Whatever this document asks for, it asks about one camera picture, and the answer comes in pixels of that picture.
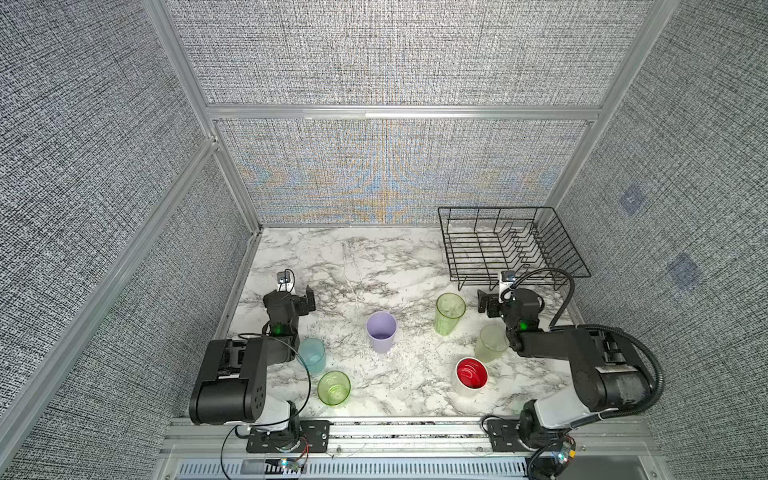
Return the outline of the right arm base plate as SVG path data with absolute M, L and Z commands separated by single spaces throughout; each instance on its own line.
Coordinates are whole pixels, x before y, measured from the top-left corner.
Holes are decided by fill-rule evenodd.
M 492 417 L 484 421 L 483 428 L 495 453 L 533 453 L 535 451 L 535 448 L 530 448 L 520 440 L 516 419 Z

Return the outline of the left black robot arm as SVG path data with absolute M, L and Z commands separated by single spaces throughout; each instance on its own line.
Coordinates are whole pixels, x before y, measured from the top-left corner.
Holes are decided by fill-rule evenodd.
M 298 428 L 302 409 L 268 392 L 267 373 L 271 365 L 292 361 L 307 366 L 298 326 L 300 317 L 316 310 L 314 290 L 275 290 L 264 302 L 269 321 L 261 332 L 208 344 L 189 401 L 194 424 L 241 422 L 263 432 Z

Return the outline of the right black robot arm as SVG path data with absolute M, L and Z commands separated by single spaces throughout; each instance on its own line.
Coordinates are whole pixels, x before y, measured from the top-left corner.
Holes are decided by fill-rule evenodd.
M 527 448 L 548 448 L 578 427 L 637 415 L 660 399 L 660 362 L 625 331 L 597 324 L 551 325 L 544 330 L 539 324 L 544 301 L 526 288 L 500 295 L 479 290 L 477 297 L 480 313 L 503 320 L 507 343 L 518 356 L 569 364 L 569 386 L 524 404 L 517 431 Z

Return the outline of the teal translucent cup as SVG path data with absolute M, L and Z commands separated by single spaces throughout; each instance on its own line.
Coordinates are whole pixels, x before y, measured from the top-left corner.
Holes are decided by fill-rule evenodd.
M 326 367 L 325 344 L 317 338 L 305 338 L 301 341 L 299 354 L 312 376 L 323 372 Z

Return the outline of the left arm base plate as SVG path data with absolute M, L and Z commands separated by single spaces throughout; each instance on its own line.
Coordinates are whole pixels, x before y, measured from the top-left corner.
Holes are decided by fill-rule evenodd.
M 246 444 L 250 454 L 326 453 L 331 423 L 326 420 L 291 420 L 284 430 L 252 428 Z

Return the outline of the pale green translucent cup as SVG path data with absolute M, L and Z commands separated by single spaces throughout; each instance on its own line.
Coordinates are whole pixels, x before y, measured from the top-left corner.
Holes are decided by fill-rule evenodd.
M 478 335 L 474 355 L 483 363 L 499 359 L 509 348 L 506 328 L 503 325 L 487 325 Z

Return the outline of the black wire dish rack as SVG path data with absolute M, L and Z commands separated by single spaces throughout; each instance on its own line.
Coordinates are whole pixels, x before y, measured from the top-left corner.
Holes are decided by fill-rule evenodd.
M 459 288 L 495 288 L 498 274 L 531 273 L 529 284 L 559 289 L 561 273 L 575 279 L 591 272 L 551 207 L 441 206 L 438 219 L 450 279 Z

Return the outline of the lilac plastic cup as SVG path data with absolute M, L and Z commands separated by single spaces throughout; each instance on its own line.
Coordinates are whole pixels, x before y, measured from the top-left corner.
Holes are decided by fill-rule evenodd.
M 389 352 L 397 329 L 397 320 L 391 313 L 386 311 L 373 313 L 366 321 L 366 333 L 371 348 L 381 354 Z

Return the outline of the tall green glass cup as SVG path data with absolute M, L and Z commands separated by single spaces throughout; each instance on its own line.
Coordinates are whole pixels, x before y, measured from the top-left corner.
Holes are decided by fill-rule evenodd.
M 436 300 L 434 329 L 441 336 L 449 335 L 466 313 L 466 303 L 462 296 L 444 293 Z

